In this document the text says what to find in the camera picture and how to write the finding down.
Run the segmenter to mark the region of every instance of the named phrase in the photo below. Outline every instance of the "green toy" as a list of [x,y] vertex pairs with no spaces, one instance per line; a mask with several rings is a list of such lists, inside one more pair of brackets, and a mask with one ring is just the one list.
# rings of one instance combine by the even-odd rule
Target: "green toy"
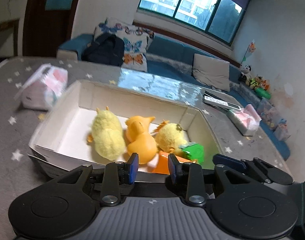
[[262,88],[256,88],[256,94],[261,98],[267,98],[268,100],[271,98],[271,94]]
[[197,160],[199,164],[204,162],[204,147],[199,143],[191,142],[179,146],[188,160]]

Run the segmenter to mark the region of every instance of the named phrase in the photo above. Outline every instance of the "sofa armrest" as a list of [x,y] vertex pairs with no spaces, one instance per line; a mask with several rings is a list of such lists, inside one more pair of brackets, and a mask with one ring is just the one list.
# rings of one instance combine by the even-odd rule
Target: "sofa armrest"
[[92,34],[81,34],[61,44],[57,49],[57,58],[81,60],[87,45],[93,41]]

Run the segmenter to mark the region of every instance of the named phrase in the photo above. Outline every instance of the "black backpack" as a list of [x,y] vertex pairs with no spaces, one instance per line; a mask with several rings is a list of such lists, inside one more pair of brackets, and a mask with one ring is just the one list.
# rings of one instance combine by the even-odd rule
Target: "black backpack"
[[84,50],[82,60],[120,67],[124,62],[124,50],[122,39],[115,34],[103,33]]

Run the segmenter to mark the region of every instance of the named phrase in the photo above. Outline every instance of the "window frame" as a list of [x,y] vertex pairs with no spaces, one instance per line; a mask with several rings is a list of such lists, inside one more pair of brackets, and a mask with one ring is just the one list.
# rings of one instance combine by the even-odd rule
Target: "window frame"
[[216,36],[216,35],[214,35],[214,34],[212,34],[212,33],[209,32],[209,28],[210,28],[210,26],[211,26],[211,24],[212,24],[212,21],[213,21],[213,19],[214,19],[214,17],[215,17],[215,14],[216,14],[216,12],[217,12],[217,9],[218,9],[218,7],[219,7],[219,4],[220,4],[221,0],[217,0],[217,2],[214,4],[214,9],[213,9],[213,11],[212,11],[212,13],[211,13],[211,16],[210,16],[210,18],[209,18],[209,21],[208,21],[208,23],[207,23],[207,26],[206,26],[206,29],[205,29],[205,30],[203,30],[203,29],[201,29],[201,28],[198,28],[198,27],[196,27],[195,25],[192,25],[192,24],[190,24],[190,23],[187,23],[187,22],[184,22],[184,21],[182,21],[182,20],[179,20],[179,19],[175,18],[176,13],[177,13],[177,11],[178,11],[178,9],[179,9],[179,6],[180,6],[180,3],[181,3],[182,0],[178,0],[178,3],[177,3],[177,6],[176,6],[176,9],[174,10],[173,16],[169,16],[169,15],[166,15],[166,14],[162,14],[162,13],[159,13],[159,12],[157,12],[157,11],[149,10],[149,9],[146,9],[146,8],[140,8],[140,3],[141,3],[141,1],[142,1],[142,0],[139,1],[138,7],[137,7],[138,10],[151,12],[151,13],[153,13],[153,14],[156,14],[156,15],[159,15],[159,16],[162,16],[162,17],[166,17],[166,18],[175,20],[175,21],[177,21],[177,22],[180,22],[180,23],[182,23],[182,24],[184,24],[184,25],[187,25],[187,26],[189,26],[189,27],[192,27],[192,28],[194,28],[194,29],[196,29],[196,30],[198,30],[198,31],[200,31],[200,32],[202,32],[202,33],[205,33],[205,34],[208,35],[208,36],[211,36],[212,38],[214,38],[214,39],[216,39],[216,40],[218,40],[218,41],[224,43],[225,45],[228,45],[229,47],[231,47],[231,45],[232,45],[232,43],[233,43],[233,41],[234,41],[234,39],[235,39],[235,36],[236,36],[236,34],[237,34],[237,31],[239,30],[239,27],[240,27],[240,25],[241,25],[241,22],[242,22],[242,20],[243,20],[243,18],[244,18],[244,16],[245,16],[247,7],[248,7],[248,5],[249,5],[249,3],[248,3],[248,5],[247,5],[246,8],[242,8],[242,10],[241,10],[241,12],[240,12],[240,13],[241,13],[241,16],[240,16],[239,21],[238,21],[238,23],[237,23],[237,27],[236,27],[236,29],[235,29],[233,35],[232,35],[231,41],[230,41],[230,42],[227,42],[227,41],[221,39],[220,37],[218,37],[218,36]]

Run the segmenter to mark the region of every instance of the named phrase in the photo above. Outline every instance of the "panda plush toy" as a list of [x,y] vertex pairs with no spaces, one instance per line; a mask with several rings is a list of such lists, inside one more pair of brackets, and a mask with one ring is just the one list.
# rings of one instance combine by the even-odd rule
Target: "panda plush toy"
[[247,79],[251,78],[251,76],[250,76],[251,66],[250,65],[245,65],[245,66],[241,65],[240,70],[241,70],[241,73],[240,73],[238,81],[246,82]]

